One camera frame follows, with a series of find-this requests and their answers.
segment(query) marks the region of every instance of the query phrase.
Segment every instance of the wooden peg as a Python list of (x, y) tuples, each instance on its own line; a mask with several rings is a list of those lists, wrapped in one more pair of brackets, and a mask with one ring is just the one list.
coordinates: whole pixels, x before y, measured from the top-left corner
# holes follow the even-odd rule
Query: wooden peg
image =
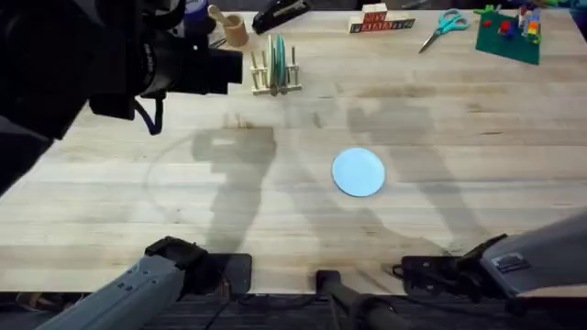
[(232, 27), (234, 25), (228, 18), (226, 18), (222, 14), (222, 11), (220, 10), (220, 8), (218, 8), (215, 5), (208, 6), (208, 15), (210, 17), (212, 17), (214, 20), (222, 23), (222, 25), (225, 27)]

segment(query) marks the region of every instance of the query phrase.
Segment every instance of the wooden table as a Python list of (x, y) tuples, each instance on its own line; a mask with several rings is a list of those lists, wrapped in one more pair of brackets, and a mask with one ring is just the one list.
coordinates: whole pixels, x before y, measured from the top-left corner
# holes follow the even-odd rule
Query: wooden table
[[(302, 92), (254, 97), (245, 71), (229, 96), (170, 95), (159, 137), (80, 114), (0, 200), (0, 291), (93, 291), (175, 236), (250, 253), (255, 292), (310, 292), (315, 270), (338, 269), (358, 290), (401, 293), (382, 263), (461, 254), (586, 205), (587, 45), (566, 11), (543, 14), (539, 66), (476, 51), (471, 12), (419, 55), (437, 11), (359, 35), (350, 15), (273, 30), (296, 46)], [(265, 42), (251, 35), (246, 68)], [(354, 146), (387, 167), (369, 198), (330, 177)]]

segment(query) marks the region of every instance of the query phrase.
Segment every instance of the teal scissor handle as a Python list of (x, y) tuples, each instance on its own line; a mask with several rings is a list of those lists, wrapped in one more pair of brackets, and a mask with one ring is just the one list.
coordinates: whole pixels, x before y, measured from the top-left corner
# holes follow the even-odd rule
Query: teal scissor handle
[(440, 14), (438, 19), (438, 34), (445, 34), (452, 30), (463, 30), (469, 27), (469, 19), (460, 14), (458, 9), (452, 8)]

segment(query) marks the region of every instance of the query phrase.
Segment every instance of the red lego brick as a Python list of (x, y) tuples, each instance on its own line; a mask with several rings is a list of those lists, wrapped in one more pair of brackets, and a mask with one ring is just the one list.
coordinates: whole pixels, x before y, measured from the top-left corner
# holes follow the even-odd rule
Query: red lego brick
[(510, 21), (503, 21), (502, 25), (499, 27), (500, 32), (507, 33), (510, 30), (511, 24)]

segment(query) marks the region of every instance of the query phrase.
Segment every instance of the scissors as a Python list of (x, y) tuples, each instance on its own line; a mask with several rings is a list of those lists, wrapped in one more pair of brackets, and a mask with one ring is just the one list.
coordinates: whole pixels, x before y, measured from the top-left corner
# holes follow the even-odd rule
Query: scissors
[(430, 46), (434, 40), (438, 39), (441, 35), (452, 31), (452, 30), (461, 30), (466, 29), (469, 27), (469, 20), (460, 14), (458, 9), (449, 9), (444, 13), (440, 14), (438, 18), (438, 27), (432, 34), (432, 37), (428, 38), (422, 46), (422, 49), (418, 51), (418, 54), (423, 52)]

